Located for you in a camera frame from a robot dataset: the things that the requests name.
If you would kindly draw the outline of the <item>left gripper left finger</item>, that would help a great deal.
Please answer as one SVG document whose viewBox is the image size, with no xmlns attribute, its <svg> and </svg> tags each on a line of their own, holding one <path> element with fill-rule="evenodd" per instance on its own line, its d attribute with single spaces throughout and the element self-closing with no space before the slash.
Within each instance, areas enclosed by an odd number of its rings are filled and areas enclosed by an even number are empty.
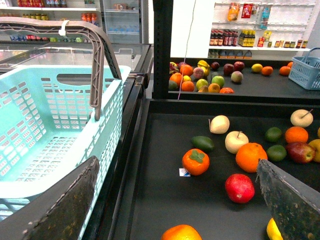
<svg viewBox="0 0 320 240">
<path fill-rule="evenodd" d="M 76 240 L 93 201 L 100 170 L 92 156 L 26 207 L 24 240 Z"/>
</svg>

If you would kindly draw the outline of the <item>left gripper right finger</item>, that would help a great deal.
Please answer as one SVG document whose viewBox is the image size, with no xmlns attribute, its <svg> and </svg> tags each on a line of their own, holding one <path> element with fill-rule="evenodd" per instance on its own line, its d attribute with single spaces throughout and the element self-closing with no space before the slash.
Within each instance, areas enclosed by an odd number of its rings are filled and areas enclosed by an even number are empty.
<svg viewBox="0 0 320 240">
<path fill-rule="evenodd" d="M 258 162 L 265 203 L 284 240 L 320 238 L 320 193 L 272 162 Z"/>
</svg>

